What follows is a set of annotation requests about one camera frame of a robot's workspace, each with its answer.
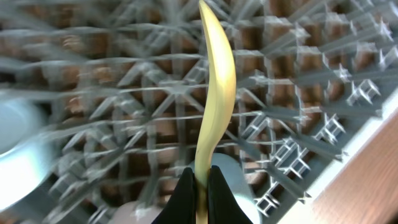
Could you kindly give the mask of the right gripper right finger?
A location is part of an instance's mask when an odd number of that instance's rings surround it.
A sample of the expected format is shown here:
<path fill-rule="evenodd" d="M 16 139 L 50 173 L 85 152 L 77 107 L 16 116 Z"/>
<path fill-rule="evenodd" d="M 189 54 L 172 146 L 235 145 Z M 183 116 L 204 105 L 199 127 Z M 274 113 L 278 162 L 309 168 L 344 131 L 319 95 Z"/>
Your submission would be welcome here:
<path fill-rule="evenodd" d="M 218 166 L 210 169 L 207 200 L 209 224 L 252 224 L 240 209 Z"/>

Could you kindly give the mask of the light blue small bowl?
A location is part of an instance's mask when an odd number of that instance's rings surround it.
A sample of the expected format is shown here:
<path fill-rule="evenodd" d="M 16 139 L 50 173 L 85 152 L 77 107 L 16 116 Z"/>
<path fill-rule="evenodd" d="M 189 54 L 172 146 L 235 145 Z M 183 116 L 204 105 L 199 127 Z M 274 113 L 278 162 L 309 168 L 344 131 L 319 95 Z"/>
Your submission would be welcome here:
<path fill-rule="evenodd" d="M 58 157 L 40 133 L 46 114 L 26 100 L 1 101 L 1 210 L 33 192 L 51 173 Z"/>

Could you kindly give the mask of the pink plastic cup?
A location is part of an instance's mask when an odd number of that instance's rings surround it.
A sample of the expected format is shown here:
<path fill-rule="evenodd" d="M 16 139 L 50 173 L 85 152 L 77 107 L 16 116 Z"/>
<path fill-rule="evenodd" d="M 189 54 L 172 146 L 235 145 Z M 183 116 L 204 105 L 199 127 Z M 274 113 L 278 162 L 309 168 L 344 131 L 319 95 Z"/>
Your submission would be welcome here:
<path fill-rule="evenodd" d="M 108 224 L 151 224 L 161 211 L 156 205 L 144 208 L 139 202 L 128 202 L 116 210 Z"/>

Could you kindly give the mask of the grey dishwasher rack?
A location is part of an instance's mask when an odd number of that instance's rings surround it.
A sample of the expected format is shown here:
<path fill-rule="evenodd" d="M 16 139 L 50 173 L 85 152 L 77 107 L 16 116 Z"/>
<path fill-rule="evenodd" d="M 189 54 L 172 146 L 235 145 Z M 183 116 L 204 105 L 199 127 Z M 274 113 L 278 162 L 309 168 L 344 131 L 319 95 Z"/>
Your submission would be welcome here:
<path fill-rule="evenodd" d="M 264 223 L 314 201 L 397 107 L 396 1 L 208 1 L 237 75 L 216 152 Z M 209 82 L 197 1 L 2 1 L 1 101 L 45 113 L 56 159 L 7 209 L 108 223 L 168 201 L 195 157 Z"/>

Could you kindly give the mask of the light blue plastic cup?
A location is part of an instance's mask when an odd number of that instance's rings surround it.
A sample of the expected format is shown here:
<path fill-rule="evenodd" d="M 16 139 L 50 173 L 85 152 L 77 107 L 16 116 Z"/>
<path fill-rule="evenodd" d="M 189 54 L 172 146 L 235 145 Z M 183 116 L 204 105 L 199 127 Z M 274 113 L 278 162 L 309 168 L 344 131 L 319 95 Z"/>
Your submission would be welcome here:
<path fill-rule="evenodd" d="M 237 201 L 240 209 L 246 214 L 246 216 L 252 221 L 252 224 L 262 223 L 262 218 L 257 211 L 254 203 L 254 194 L 244 178 L 243 171 L 239 163 L 232 157 L 226 154 L 213 154 L 211 160 L 211 166 L 218 166 L 230 190 L 233 193 L 235 200 Z M 197 223 L 208 223 L 208 187 L 206 195 L 199 196 L 199 199 L 205 199 L 206 208 L 198 207 L 196 210 L 196 222 Z"/>

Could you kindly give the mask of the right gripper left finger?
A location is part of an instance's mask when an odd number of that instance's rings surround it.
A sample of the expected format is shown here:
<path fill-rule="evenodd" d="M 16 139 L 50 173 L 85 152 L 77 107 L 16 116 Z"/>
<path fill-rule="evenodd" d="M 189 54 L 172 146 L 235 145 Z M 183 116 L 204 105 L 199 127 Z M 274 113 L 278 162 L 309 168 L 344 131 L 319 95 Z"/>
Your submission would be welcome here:
<path fill-rule="evenodd" d="M 196 224 L 195 176 L 183 170 L 172 196 L 152 224 Z"/>

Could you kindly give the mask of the yellow plastic spoon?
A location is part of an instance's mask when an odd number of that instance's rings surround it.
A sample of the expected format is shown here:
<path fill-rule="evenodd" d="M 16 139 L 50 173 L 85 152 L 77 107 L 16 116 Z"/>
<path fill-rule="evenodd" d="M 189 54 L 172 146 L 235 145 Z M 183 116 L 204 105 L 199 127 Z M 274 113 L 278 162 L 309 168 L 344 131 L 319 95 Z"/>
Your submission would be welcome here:
<path fill-rule="evenodd" d="M 208 54 L 209 83 L 195 153 L 196 222 L 208 222 L 207 193 L 213 151 L 224 135 L 236 97 L 236 69 L 228 38 L 205 1 L 198 3 Z"/>

